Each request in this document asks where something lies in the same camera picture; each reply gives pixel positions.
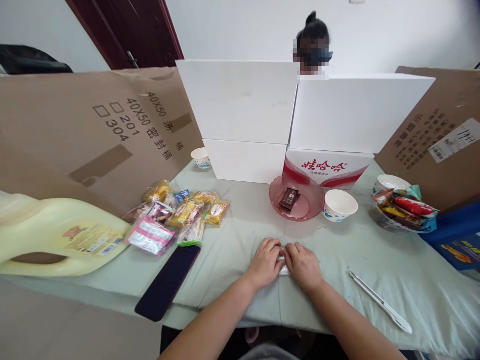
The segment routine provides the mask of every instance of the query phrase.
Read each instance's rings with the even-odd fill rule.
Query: forearm
[[[309,295],[350,360],[405,360],[402,353],[327,282]]]
[[[242,276],[203,310],[161,354],[167,359],[218,359],[257,291]]]

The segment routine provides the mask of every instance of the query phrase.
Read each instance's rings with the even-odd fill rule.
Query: black hair
[[[306,18],[305,28],[296,36],[296,47],[300,48],[301,39],[326,39],[330,42],[329,28],[327,25],[317,19],[317,12],[312,13]]]

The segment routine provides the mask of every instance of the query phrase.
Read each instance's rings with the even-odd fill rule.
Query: white pen
[[[359,278],[357,275],[355,275],[353,272],[350,271],[350,276],[353,279],[353,281],[361,287],[361,289],[366,292],[368,296],[370,296],[373,301],[375,301],[387,314],[388,316],[393,320],[393,322],[404,332],[408,334],[412,334],[412,327],[410,324],[403,318],[401,317],[398,312],[396,312],[390,305],[388,305],[385,300],[383,300],[375,291],[373,291],[366,283],[363,282],[361,278]]]

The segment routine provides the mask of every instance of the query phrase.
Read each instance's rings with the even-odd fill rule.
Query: floor
[[[162,327],[0,280],[0,359],[157,359]]]

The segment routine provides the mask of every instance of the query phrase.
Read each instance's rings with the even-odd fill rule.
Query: hand
[[[278,257],[284,255],[281,245],[280,240],[267,237],[258,246],[244,275],[255,291],[266,288],[279,276],[282,266],[285,265],[284,260],[277,262]]]
[[[325,282],[320,270],[319,258],[299,242],[286,245],[285,260],[290,274],[307,294]]]

